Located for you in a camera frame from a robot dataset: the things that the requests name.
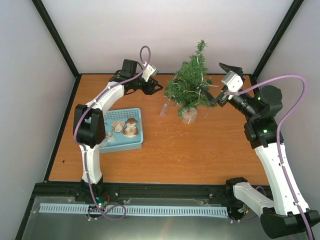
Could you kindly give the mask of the clear plastic battery box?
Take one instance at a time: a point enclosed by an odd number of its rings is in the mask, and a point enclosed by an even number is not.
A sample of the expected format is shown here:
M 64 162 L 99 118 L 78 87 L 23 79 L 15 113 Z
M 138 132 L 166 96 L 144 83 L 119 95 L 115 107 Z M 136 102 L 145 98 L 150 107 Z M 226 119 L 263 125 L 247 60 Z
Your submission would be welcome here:
M 160 111 L 160 116 L 165 116 L 165 115 L 166 115 L 168 106 L 169 106 L 169 102 L 166 102 L 166 103 L 163 105 L 163 107 L 162 107 L 162 109 L 161 109 L 161 111 Z

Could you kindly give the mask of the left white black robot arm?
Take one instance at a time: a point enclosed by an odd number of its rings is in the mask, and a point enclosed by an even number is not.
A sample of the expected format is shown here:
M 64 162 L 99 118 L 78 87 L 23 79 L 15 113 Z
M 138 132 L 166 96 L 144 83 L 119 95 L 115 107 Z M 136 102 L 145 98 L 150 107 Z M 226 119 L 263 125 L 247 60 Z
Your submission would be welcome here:
M 112 105 L 128 94 L 141 90 L 145 95 L 153 95 L 163 89 L 153 77 L 158 69 L 144 61 L 140 73 L 136 73 L 139 63 L 125 59 L 122 68 L 110 78 L 106 87 L 90 102 L 78 104 L 74 110 L 73 139 L 79 145 L 83 175 L 82 184 L 87 187 L 86 195 L 92 201 L 103 198 L 103 176 L 100 169 L 100 145 L 106 138 L 104 116 Z

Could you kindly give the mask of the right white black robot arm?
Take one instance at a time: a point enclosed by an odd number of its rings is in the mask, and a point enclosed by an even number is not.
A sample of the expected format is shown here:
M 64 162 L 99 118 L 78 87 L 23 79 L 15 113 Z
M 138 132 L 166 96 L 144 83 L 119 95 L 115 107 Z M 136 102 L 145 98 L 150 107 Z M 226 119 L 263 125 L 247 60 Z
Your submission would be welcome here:
M 283 136 L 282 122 L 276 122 L 275 116 L 283 108 L 283 95 L 273 82 L 283 80 L 284 75 L 273 77 L 251 87 L 243 89 L 244 73 L 241 67 L 224 63 L 220 67 L 225 71 L 223 88 L 218 96 L 204 94 L 213 105 L 231 104 L 245 116 L 244 133 L 251 148 L 263 165 L 272 197 L 268 198 L 256 190 L 242 177 L 226 181 L 226 195 L 247 205 L 260 219 L 261 226 L 271 239 L 306 233 L 314 239 L 313 226 L 319 223 L 320 214 L 310 209 L 302 196 L 291 171 Z

